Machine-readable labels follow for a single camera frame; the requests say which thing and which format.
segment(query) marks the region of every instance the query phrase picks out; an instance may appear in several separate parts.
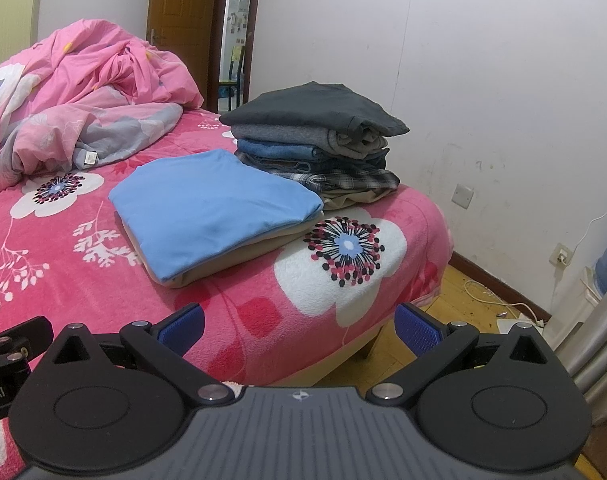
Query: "electrical outlet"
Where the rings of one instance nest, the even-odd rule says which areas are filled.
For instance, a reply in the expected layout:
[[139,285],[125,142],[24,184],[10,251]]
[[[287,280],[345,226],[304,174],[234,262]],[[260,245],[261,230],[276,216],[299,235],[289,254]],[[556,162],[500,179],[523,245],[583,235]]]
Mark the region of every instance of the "electrical outlet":
[[453,194],[453,202],[455,202],[456,205],[460,205],[464,209],[468,209],[473,195],[474,190],[463,186],[462,184],[457,184],[455,194]]
[[574,254],[564,244],[557,244],[548,261],[555,267],[565,269],[570,265]]

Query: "silver curtain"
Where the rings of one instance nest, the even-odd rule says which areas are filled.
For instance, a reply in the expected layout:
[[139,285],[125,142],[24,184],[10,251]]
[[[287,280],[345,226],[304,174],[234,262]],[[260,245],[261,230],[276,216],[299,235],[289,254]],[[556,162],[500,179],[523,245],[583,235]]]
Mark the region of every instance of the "silver curtain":
[[593,424],[607,419],[607,293],[557,355],[592,408]]

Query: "metal screw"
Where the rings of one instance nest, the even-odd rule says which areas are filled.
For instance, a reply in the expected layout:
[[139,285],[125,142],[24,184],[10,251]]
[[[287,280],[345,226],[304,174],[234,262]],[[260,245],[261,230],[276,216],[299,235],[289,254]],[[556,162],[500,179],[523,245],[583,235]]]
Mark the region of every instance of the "metal screw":
[[206,384],[196,394],[205,400],[221,400],[228,396],[228,392],[228,387],[223,384]]
[[373,387],[373,395],[379,399],[397,399],[403,395],[403,388],[395,383],[381,383]]

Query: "triangular cutout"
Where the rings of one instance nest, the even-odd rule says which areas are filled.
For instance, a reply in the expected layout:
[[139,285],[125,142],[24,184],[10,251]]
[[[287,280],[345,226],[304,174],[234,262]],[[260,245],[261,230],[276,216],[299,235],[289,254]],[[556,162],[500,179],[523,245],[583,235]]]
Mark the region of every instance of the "triangular cutout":
[[512,353],[510,354],[510,359],[539,365],[544,365],[548,362],[533,340],[525,335],[522,335],[519,338],[519,341],[517,341],[515,349],[512,350]]
[[72,336],[65,342],[54,363],[60,365],[76,361],[87,361],[88,359],[90,359],[90,355],[85,346],[83,346],[83,341],[78,336]]

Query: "beige folded garment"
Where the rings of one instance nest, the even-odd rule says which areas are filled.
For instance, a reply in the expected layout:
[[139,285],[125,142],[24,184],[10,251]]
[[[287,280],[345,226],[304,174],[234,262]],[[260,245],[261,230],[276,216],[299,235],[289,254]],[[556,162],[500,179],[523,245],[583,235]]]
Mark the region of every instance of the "beige folded garment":
[[145,256],[141,252],[141,248],[139,247],[139,243],[134,238],[134,235],[130,231],[129,227],[123,223],[123,227],[125,228],[125,232],[128,235],[128,238],[132,242],[134,249],[137,251],[139,258],[143,262],[148,274],[155,282],[159,283],[163,286],[169,286],[170,288],[179,288],[181,286],[186,286],[189,283],[192,283],[195,280],[200,280],[201,278],[205,278],[215,272],[219,272],[220,270],[227,269],[228,267],[233,267],[238,264],[242,264],[243,262],[247,262],[252,260],[253,258],[257,258],[262,256],[263,254],[269,253],[279,247],[286,245],[287,243],[296,240],[297,238],[303,236],[307,232],[311,231],[314,227],[314,224],[321,222],[323,220],[323,212],[320,211],[312,220],[304,222],[302,224],[297,224],[291,227],[285,227],[283,229],[277,229],[271,231],[267,234],[257,236],[248,240],[245,244],[233,249],[232,251],[228,251],[226,253],[220,254],[215,258],[208,260],[202,264],[193,267],[192,269],[186,270],[181,274],[175,276],[171,280],[167,282],[161,282],[157,276],[155,276],[154,272],[148,265]]
[[395,189],[362,189],[346,192],[345,189],[332,189],[323,191],[321,198],[323,199],[324,211],[333,211],[350,207],[357,203],[370,204],[376,202],[384,196],[388,196]]

